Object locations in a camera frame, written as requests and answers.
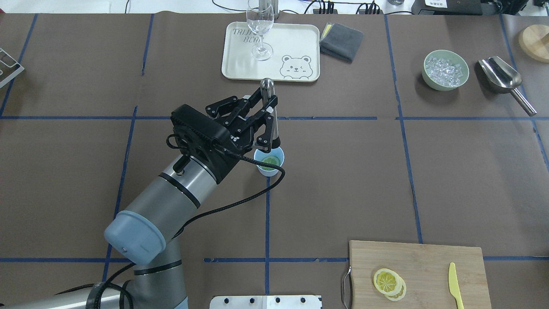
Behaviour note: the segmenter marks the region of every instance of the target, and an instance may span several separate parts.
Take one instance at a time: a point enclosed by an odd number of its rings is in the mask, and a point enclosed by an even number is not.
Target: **metal scoop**
[[[522,77],[515,69],[500,57],[490,57],[478,62],[496,92],[510,92],[528,116],[532,117],[537,114],[530,102],[517,89],[522,84]]]

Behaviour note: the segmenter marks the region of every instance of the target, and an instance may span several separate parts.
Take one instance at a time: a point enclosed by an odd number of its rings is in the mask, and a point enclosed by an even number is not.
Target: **scoop handle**
[[[520,106],[526,112],[526,114],[528,114],[528,116],[532,117],[535,114],[537,114],[534,107],[530,104],[530,102],[528,102],[528,100],[526,100],[524,95],[522,93],[520,93],[520,91],[518,91],[518,89],[515,88],[515,89],[511,90],[511,95],[513,95],[515,100],[517,100],[517,102],[520,104]]]

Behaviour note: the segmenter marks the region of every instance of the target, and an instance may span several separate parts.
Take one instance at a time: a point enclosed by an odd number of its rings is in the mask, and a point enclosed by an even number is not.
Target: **green bowl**
[[[425,83],[427,83],[427,85],[429,85],[429,87],[440,91],[448,91],[457,88],[440,85],[439,83],[434,81],[429,75],[427,75],[427,72],[425,70],[425,63],[427,62],[427,59],[429,59],[429,57],[431,56],[439,59],[448,59],[454,65],[461,64],[463,76],[460,77],[460,85],[458,87],[465,84],[465,82],[469,79],[469,67],[467,66],[465,60],[463,60],[463,58],[461,58],[460,55],[456,54],[455,52],[439,49],[437,51],[430,52],[423,60],[423,70],[421,71],[421,75],[423,76],[423,80],[425,81]]]

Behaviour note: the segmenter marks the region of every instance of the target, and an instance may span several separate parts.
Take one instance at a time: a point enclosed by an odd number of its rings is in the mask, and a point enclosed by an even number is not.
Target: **cutting board handle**
[[[347,302],[345,301],[345,279],[347,279],[347,277],[349,277],[349,291],[350,293],[352,294],[352,283],[351,283],[351,266],[349,266],[349,270],[347,271],[347,273],[345,273],[345,275],[343,276],[343,279],[341,280],[341,301],[343,302],[343,305],[345,306],[345,309],[349,309],[349,307],[347,307]]]

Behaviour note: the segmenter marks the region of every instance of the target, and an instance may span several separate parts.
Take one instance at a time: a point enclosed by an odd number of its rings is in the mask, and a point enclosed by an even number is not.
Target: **gray cloth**
[[[334,24],[328,34],[320,40],[320,52],[352,62],[363,38],[364,34],[358,30]]]

